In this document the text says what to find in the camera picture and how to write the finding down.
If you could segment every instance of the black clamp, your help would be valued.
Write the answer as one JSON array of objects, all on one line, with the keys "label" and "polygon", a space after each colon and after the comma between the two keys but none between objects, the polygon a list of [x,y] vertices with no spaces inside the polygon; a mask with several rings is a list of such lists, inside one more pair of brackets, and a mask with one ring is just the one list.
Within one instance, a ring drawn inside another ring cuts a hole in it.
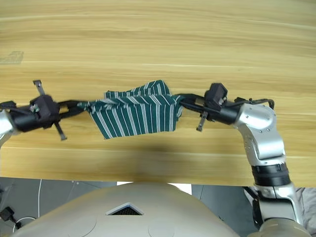
[{"label": "black clamp", "polygon": [[30,110],[38,116],[39,120],[52,121],[57,128],[61,140],[66,140],[67,137],[59,124],[59,104],[54,102],[49,95],[45,94],[40,80],[34,80],[33,83],[38,89],[40,96],[30,102]]},{"label": "black clamp", "polygon": [[[40,80],[33,81],[37,87],[40,96],[31,100],[29,105],[17,107],[13,101],[0,103],[0,110],[8,110],[13,125],[21,132],[28,132],[37,128],[49,128],[56,126],[61,140],[66,140],[63,130],[59,125],[59,121],[78,115],[84,109],[77,106],[79,102],[76,100],[68,100],[63,102],[53,101],[50,95],[45,94]],[[67,107],[68,111],[59,113],[61,107]]]},{"label": "black clamp", "polygon": [[180,104],[186,109],[200,113],[201,120],[197,126],[202,131],[206,120],[218,121],[224,124],[233,124],[237,118],[241,106],[247,104],[269,103],[274,108],[274,101],[271,99],[245,100],[237,98],[233,102],[227,100],[227,89],[221,83],[212,83],[210,89],[205,92],[204,97],[195,94],[180,94],[184,97]]}]

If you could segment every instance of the gray floor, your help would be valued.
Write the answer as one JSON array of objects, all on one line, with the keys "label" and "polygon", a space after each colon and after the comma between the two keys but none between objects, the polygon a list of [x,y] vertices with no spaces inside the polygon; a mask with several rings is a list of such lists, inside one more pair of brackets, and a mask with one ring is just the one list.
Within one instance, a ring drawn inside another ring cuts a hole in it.
[{"label": "gray floor", "polygon": [[[39,180],[0,178],[0,210],[10,206],[15,218],[38,216]],[[110,187],[116,182],[86,182],[43,180],[40,192],[40,215],[89,193]],[[200,199],[215,215],[228,224],[241,237],[256,231],[251,206],[241,187],[192,185],[192,194]],[[12,233],[13,225],[0,220],[0,237]]]}]

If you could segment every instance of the black cable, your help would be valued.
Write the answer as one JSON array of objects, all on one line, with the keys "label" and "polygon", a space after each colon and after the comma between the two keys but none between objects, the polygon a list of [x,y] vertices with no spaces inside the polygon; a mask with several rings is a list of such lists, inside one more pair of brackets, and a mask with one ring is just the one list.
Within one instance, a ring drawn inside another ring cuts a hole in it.
[{"label": "black cable", "polygon": [[257,199],[258,195],[255,194],[254,191],[252,191],[251,188],[249,187],[243,187],[243,189],[253,198],[253,199]]}]

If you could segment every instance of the wooden table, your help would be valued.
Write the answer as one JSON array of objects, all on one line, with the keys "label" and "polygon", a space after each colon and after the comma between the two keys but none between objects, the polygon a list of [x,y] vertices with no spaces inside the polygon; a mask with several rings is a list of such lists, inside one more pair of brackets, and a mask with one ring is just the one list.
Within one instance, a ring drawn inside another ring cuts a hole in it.
[{"label": "wooden table", "polygon": [[[0,101],[102,98],[163,79],[173,93],[272,98],[297,186],[316,186],[316,4],[298,0],[0,0]],[[185,111],[173,133],[105,141],[88,114],[12,137],[1,176],[251,185],[238,131]]]}]

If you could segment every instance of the white stripe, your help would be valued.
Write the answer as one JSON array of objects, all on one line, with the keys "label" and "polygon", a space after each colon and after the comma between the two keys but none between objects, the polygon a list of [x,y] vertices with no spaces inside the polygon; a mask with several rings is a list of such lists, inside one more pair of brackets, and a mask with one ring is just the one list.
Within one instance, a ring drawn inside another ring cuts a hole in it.
[{"label": "white stripe", "polygon": [[182,109],[183,109],[183,107],[181,106],[181,107],[179,108],[179,111],[178,111],[178,114],[177,114],[177,117],[178,117],[178,118],[181,116]]},{"label": "white stripe", "polygon": [[124,100],[122,100],[121,98],[118,98],[118,100],[122,101],[122,103],[127,104]]},{"label": "white stripe", "polygon": [[112,136],[111,132],[109,131],[109,128],[107,127],[107,125],[106,125],[101,113],[100,112],[96,112],[96,114],[97,114],[97,116],[99,118],[99,121],[101,122],[105,132],[107,133],[108,137],[109,138],[113,138],[113,136]]},{"label": "white stripe", "polygon": [[178,102],[178,99],[179,99],[180,97],[181,97],[181,95],[178,95],[175,101]]},{"label": "white stripe", "polygon": [[163,117],[164,117],[164,120],[163,120],[163,130],[164,130],[164,131],[167,131],[167,129],[166,129],[166,105],[164,105]]},{"label": "white stripe", "polygon": [[135,111],[136,111],[136,117],[137,117],[137,120],[138,120],[138,127],[139,127],[139,132],[142,133],[142,129],[141,129],[141,126],[140,126],[140,122],[139,122],[139,117],[138,117],[138,112],[137,112],[137,108],[134,107]]},{"label": "white stripe", "polygon": [[122,117],[123,117],[123,120],[124,120],[124,123],[125,123],[126,129],[127,129],[128,135],[130,136],[129,129],[128,129],[128,126],[127,126],[127,123],[126,123],[126,120],[125,120],[125,117],[124,117],[124,114],[123,114],[122,107],[120,108],[120,111],[121,111],[121,113],[122,113]]},{"label": "white stripe", "polygon": [[147,117],[146,117],[146,107],[144,104],[141,104],[142,113],[143,113],[143,119],[144,119],[144,127],[145,127],[145,133],[148,133],[148,125],[147,125]]},{"label": "white stripe", "polygon": [[154,81],[154,84],[152,84],[152,86],[151,86],[150,88],[152,88],[152,87],[156,84],[156,82],[157,82],[157,81],[155,80],[155,81]]},{"label": "white stripe", "polygon": [[167,102],[168,105],[170,105],[170,103],[167,101],[164,95],[162,95],[162,98]]},{"label": "white stripe", "polygon": [[155,96],[150,95],[149,97],[153,100],[155,104],[161,105],[160,101]]},{"label": "white stripe", "polygon": [[141,97],[143,99],[143,101],[145,101],[146,104],[149,104],[143,97]]},{"label": "white stripe", "polygon": [[114,130],[115,136],[117,137],[118,135],[117,135],[117,132],[115,131],[115,128],[114,128],[114,126],[113,126],[113,124],[112,124],[112,121],[110,120],[110,117],[109,117],[109,115],[108,115],[108,110],[105,111],[105,114],[107,115],[107,117],[108,117],[108,119],[109,119],[109,121],[110,121],[110,124],[111,124],[111,126],[112,126],[112,128],[113,128],[113,130]]},{"label": "white stripe", "polygon": [[170,113],[170,131],[173,130],[173,111],[174,111],[174,105],[172,104],[171,106],[171,113]]},{"label": "white stripe", "polygon": [[152,133],[154,132],[154,127],[153,127],[153,113],[152,113],[152,105],[149,105],[149,109],[150,109],[150,121],[152,123]]},{"label": "white stripe", "polygon": [[128,118],[130,120],[130,124],[132,125],[133,133],[134,133],[134,135],[137,135],[137,130],[136,130],[136,127],[135,127],[132,111],[131,111],[129,106],[127,107],[127,112],[128,112]]},{"label": "white stripe", "polygon": [[111,104],[116,104],[113,100],[111,99],[101,99],[100,101],[105,102],[105,103],[111,103]]},{"label": "white stripe", "polygon": [[162,85],[163,85],[164,93],[167,94],[166,86],[164,85],[163,82],[162,82]]},{"label": "white stripe", "polygon": [[139,105],[139,104],[140,104],[134,97],[128,97],[128,99],[129,99],[133,104],[136,104],[136,105]]},{"label": "white stripe", "polygon": [[116,110],[113,110],[113,115],[114,115],[115,121],[117,122],[117,125],[118,125],[118,128],[119,128],[119,131],[120,131],[121,135],[123,137],[125,137],[125,133],[124,133],[122,124],[120,123],[120,120],[119,120],[119,117],[118,117],[118,114],[117,114]]},{"label": "white stripe", "polygon": [[157,85],[157,88],[158,88],[158,94],[159,94],[159,95],[162,95],[162,92],[161,92],[161,87],[160,87],[160,85],[159,85],[159,84]]},{"label": "white stripe", "polygon": [[160,132],[160,107],[156,105],[157,132]]}]

